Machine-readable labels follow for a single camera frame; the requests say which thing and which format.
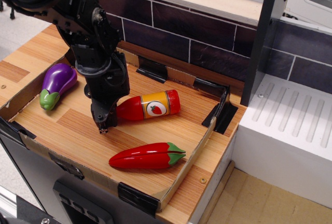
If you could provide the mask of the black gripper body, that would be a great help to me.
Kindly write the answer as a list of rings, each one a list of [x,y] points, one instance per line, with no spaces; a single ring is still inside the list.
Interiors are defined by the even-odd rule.
[[[126,57],[122,52],[112,53],[100,65],[93,63],[91,55],[78,55],[75,66],[86,79],[86,92],[94,105],[113,107],[130,93]]]

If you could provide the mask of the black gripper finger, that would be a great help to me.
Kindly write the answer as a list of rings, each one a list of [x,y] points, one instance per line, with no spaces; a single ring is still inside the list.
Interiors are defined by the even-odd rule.
[[[116,104],[92,102],[91,113],[100,134],[106,134],[109,128],[117,126]]]

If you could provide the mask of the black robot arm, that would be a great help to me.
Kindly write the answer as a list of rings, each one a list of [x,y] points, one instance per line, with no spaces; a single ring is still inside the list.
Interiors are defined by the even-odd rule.
[[[117,102],[130,92],[121,38],[98,0],[3,0],[19,13],[54,24],[85,77],[91,113],[100,133],[117,125]]]

